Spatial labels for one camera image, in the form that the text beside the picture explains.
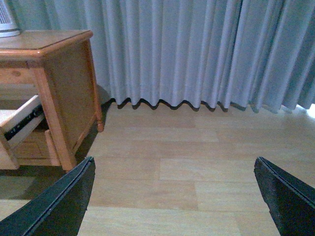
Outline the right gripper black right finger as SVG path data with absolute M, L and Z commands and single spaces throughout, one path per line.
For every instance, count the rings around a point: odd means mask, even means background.
M 259 157 L 254 174 L 264 202 L 282 236 L 315 234 L 315 189 Z

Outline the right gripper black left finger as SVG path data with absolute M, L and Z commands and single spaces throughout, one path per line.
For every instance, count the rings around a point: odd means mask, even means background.
M 76 236 L 95 179 L 95 161 L 85 158 L 35 199 L 0 222 L 2 236 Z

